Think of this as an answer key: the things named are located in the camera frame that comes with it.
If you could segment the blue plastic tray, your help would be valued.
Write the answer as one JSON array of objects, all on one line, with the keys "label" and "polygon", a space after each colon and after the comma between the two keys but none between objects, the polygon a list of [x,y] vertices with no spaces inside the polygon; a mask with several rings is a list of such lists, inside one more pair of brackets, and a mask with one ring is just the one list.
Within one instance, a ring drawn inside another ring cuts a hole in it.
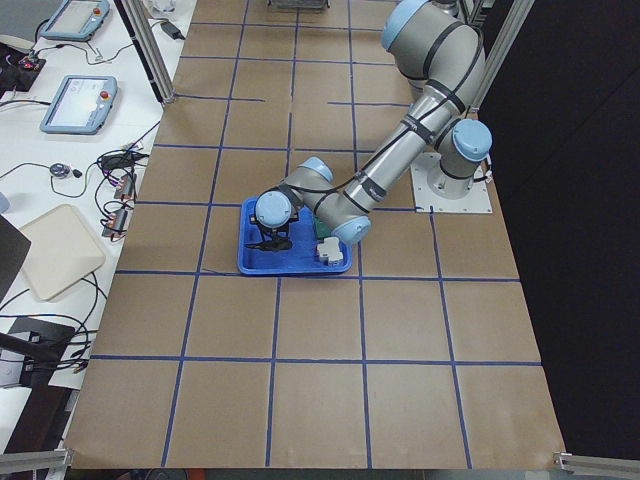
[{"label": "blue plastic tray", "polygon": [[341,264],[328,265],[318,257],[316,248],[319,240],[316,238],[312,212],[307,207],[299,212],[299,220],[290,225],[291,249],[270,252],[248,248],[248,244],[262,241],[258,226],[250,222],[256,200],[256,197],[249,197],[241,207],[237,265],[243,274],[248,276],[338,275],[351,268],[352,247],[343,242],[339,242],[343,255]]}]

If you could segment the green circuit board part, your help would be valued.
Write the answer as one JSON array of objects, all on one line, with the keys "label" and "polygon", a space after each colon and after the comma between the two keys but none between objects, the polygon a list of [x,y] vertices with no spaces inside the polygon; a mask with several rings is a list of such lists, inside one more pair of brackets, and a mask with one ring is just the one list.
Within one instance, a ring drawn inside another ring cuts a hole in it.
[{"label": "green circuit board part", "polygon": [[313,226],[317,239],[325,239],[332,236],[331,229],[316,216],[313,217]]}]

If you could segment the white terminal block part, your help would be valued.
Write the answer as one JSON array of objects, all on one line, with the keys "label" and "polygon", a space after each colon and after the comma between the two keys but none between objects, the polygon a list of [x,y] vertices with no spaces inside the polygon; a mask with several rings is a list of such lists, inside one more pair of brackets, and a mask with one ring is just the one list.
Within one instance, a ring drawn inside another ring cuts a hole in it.
[{"label": "white terminal block part", "polygon": [[326,237],[316,245],[318,260],[327,267],[338,267],[345,264],[345,256],[341,242],[337,237]]}]

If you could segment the round puck device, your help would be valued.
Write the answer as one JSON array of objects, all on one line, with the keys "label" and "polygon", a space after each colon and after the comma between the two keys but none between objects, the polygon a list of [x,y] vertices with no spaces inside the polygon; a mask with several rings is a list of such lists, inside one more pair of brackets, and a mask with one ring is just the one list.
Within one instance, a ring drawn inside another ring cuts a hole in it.
[{"label": "round puck device", "polygon": [[65,179],[71,175],[71,167],[62,163],[54,163],[49,167],[52,178]]}]

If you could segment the black power adapter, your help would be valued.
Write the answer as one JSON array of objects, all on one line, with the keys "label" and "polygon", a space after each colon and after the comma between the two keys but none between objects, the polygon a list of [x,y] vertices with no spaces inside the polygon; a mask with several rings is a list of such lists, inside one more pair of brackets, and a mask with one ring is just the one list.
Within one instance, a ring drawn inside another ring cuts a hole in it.
[{"label": "black power adapter", "polygon": [[182,31],[170,21],[163,21],[160,24],[161,30],[172,40],[184,40]]}]

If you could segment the blue teach pendant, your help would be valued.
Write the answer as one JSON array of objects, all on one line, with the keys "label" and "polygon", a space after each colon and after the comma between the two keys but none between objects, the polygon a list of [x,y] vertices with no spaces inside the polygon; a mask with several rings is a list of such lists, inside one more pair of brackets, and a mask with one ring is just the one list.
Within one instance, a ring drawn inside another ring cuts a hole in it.
[{"label": "blue teach pendant", "polygon": [[48,40],[86,41],[111,10],[108,1],[63,1],[41,30]]},{"label": "blue teach pendant", "polygon": [[40,123],[48,134],[95,135],[104,125],[118,93],[113,76],[67,75]]}]

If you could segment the aluminium frame post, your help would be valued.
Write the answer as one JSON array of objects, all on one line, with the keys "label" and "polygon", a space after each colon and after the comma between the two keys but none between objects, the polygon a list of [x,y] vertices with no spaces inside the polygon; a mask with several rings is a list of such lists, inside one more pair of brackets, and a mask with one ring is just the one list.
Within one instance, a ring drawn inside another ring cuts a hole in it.
[{"label": "aluminium frame post", "polygon": [[138,0],[114,0],[115,7],[142,62],[156,100],[162,105],[172,103],[175,92],[168,70]]}]

